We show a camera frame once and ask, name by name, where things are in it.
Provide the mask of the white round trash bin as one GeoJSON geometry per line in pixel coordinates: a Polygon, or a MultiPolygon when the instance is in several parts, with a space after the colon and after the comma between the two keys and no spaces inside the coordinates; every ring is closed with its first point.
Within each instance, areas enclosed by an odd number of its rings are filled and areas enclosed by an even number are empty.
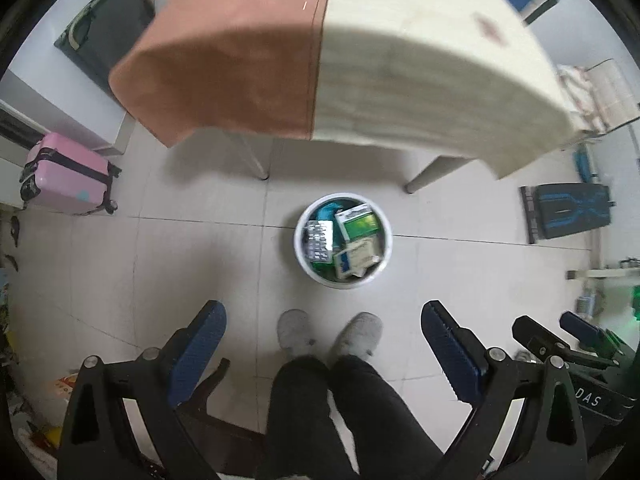
{"type": "Polygon", "coordinates": [[[354,194],[354,193],[333,193],[329,195],[322,196],[318,198],[315,202],[311,203],[302,215],[299,217],[293,237],[293,247],[294,254],[299,263],[300,267],[303,271],[315,282],[338,290],[347,290],[361,287],[365,284],[372,282],[375,278],[377,278],[382,271],[386,268],[387,263],[390,262],[390,256],[393,251],[393,232],[390,228],[390,222],[388,221],[386,214],[382,211],[380,206],[378,206],[372,200],[368,200],[367,198],[354,194]],[[353,206],[357,206],[359,204],[368,204],[373,209],[374,213],[378,217],[378,221],[380,222],[381,229],[374,235],[378,239],[378,244],[380,244],[381,256],[382,260],[376,266],[372,266],[368,270],[366,274],[364,274],[363,278],[348,278],[345,281],[340,281],[335,274],[335,278],[333,280],[327,280],[321,275],[318,275],[314,272],[314,269],[310,266],[308,260],[304,254],[304,235],[305,235],[305,224],[310,219],[311,215],[323,204],[329,202],[341,202],[343,204],[344,209],[352,208],[353,206]]]}

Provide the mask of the striped cream tablecloth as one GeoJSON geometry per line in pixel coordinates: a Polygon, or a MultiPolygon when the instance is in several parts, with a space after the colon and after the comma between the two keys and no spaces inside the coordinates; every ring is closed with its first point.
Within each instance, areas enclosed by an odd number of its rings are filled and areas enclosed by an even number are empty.
{"type": "Polygon", "coordinates": [[[314,140],[425,148],[503,178],[574,135],[555,68],[508,0],[328,0],[314,140]]]}

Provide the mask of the blue green plastic bag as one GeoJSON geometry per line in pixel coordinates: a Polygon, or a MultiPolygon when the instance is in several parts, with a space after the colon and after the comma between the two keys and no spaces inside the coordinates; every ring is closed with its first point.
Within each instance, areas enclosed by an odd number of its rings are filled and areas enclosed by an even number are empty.
{"type": "MultiPolygon", "coordinates": [[[[341,202],[329,202],[319,207],[310,217],[309,220],[331,220],[333,222],[334,214],[337,211],[344,209],[341,202]]],[[[333,257],[334,255],[343,249],[344,244],[336,244],[333,242],[333,257]]],[[[323,276],[327,280],[333,280],[335,278],[334,262],[332,260],[329,264],[310,263],[310,266],[314,269],[318,275],[323,276]]]]}

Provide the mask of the right grey fuzzy slipper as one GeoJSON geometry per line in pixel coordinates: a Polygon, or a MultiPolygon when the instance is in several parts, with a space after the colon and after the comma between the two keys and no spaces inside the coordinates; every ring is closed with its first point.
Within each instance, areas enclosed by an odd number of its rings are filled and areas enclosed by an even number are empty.
{"type": "Polygon", "coordinates": [[[383,335],[383,322],[375,314],[360,312],[355,315],[335,339],[330,353],[333,362],[345,356],[370,360],[383,335]]]}

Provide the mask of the left grey fuzzy slipper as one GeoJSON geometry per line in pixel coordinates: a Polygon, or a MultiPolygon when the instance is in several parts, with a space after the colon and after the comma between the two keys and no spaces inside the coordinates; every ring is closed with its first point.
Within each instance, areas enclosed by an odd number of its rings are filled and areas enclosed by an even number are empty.
{"type": "Polygon", "coordinates": [[[312,332],[308,313],[292,309],[281,314],[277,324],[280,348],[289,360],[311,356],[316,338],[312,332]]]}

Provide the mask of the right white table leg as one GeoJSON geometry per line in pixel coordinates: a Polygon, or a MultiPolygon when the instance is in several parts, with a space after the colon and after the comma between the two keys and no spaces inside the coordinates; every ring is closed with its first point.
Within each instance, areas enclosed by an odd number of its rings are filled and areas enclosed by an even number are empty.
{"type": "Polygon", "coordinates": [[[405,185],[405,192],[414,194],[425,188],[427,185],[452,174],[471,162],[471,159],[464,157],[438,156],[420,174],[414,177],[405,185]]]}

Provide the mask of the black folded cot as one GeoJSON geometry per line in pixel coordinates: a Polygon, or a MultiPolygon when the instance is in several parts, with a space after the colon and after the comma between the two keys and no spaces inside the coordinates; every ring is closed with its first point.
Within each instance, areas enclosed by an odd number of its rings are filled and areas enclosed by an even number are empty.
{"type": "Polygon", "coordinates": [[[91,0],[67,25],[55,47],[110,98],[111,70],[154,18],[152,0],[91,0]]]}

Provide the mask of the left white table leg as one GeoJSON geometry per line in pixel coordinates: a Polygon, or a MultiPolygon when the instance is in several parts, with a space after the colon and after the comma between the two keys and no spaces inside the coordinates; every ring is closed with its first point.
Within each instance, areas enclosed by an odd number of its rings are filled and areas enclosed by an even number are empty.
{"type": "Polygon", "coordinates": [[[233,146],[239,158],[257,179],[265,181],[269,179],[269,171],[254,152],[254,148],[246,136],[239,133],[224,131],[224,136],[233,146]]]}

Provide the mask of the green white medicine box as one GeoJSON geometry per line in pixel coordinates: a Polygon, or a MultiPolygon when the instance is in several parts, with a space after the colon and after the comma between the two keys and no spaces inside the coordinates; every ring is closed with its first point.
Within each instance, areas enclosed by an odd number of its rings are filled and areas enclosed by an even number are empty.
{"type": "Polygon", "coordinates": [[[334,242],[346,244],[376,234],[380,222],[368,204],[359,204],[349,209],[341,209],[334,214],[334,242]]]}

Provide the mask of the silver pill blister pack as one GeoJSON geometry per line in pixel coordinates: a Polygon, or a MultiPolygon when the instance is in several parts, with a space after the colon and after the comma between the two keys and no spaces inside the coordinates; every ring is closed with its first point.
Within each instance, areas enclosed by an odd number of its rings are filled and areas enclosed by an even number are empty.
{"type": "Polygon", "coordinates": [[[331,263],[333,242],[333,222],[331,220],[308,220],[306,222],[304,254],[310,263],[331,263]]]}

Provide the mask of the white blue medicine box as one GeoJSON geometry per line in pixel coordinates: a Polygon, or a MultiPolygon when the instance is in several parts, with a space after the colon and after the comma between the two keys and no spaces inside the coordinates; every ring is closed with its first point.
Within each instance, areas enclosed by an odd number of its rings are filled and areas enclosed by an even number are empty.
{"type": "Polygon", "coordinates": [[[346,244],[333,257],[336,277],[340,281],[348,278],[363,278],[372,266],[382,260],[380,244],[374,236],[361,237],[346,244]]]}

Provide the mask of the terracotta brown tablecloth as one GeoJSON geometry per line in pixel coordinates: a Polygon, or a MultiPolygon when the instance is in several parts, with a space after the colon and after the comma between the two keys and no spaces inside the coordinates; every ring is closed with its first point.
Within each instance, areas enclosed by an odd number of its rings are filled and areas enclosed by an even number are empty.
{"type": "Polygon", "coordinates": [[[207,127],[308,139],[327,5],[168,0],[108,82],[168,148],[207,127]]]}

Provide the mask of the black trouser leg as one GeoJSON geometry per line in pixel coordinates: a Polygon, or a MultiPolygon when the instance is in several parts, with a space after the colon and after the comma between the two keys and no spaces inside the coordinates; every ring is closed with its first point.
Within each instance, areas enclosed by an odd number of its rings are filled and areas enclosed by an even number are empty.
{"type": "Polygon", "coordinates": [[[428,479],[442,451],[368,362],[342,356],[330,370],[337,411],[352,433],[363,479],[428,479]]]}
{"type": "Polygon", "coordinates": [[[259,479],[356,479],[331,418],[329,370],[314,356],[284,364],[272,383],[259,479]]]}

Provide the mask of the pink suitcase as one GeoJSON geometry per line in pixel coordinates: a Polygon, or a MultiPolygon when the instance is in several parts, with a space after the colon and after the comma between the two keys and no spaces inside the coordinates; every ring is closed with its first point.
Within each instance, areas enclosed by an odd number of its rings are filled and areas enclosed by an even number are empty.
{"type": "Polygon", "coordinates": [[[20,177],[25,206],[63,214],[114,214],[112,187],[122,170],[100,154],[56,132],[47,133],[27,155],[20,177]]]}

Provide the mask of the white table leg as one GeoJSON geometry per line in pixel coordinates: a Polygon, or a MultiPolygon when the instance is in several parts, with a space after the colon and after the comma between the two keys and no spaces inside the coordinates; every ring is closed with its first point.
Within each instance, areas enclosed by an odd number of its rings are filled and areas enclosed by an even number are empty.
{"type": "Polygon", "coordinates": [[[257,179],[265,181],[269,179],[269,171],[254,152],[254,148],[246,136],[239,133],[224,131],[224,136],[233,146],[239,158],[257,179]]]}
{"type": "Polygon", "coordinates": [[[438,156],[420,174],[414,177],[405,185],[405,192],[414,194],[425,188],[427,185],[452,174],[471,162],[471,159],[464,157],[438,156]]]}

